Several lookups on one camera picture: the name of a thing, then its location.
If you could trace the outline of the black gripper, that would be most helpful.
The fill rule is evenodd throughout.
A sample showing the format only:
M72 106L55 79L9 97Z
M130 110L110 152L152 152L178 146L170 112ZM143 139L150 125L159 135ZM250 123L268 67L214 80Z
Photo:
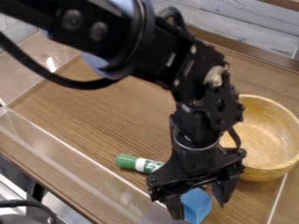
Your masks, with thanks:
M174 137L172 155L163 167L147 178L151 200L166 202L170 215L179 221L184 218L179 195L211 184L214 197L219 206L224 207L244 171L246 156L243 148L223 148L216 142L204 149L195 149Z

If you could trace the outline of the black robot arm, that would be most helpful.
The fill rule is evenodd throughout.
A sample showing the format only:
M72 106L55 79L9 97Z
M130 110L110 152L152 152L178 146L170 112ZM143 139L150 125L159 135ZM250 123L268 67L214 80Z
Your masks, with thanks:
M0 13L80 50L99 76L83 81L57 75L0 32L0 47L45 80L98 90L132 75L172 93L172 154L150 173L147 186L175 220L202 224L211 206L230 201L247 155L240 147L220 145L244 119L223 54L188 32L180 11L155 10L151 0L0 0Z

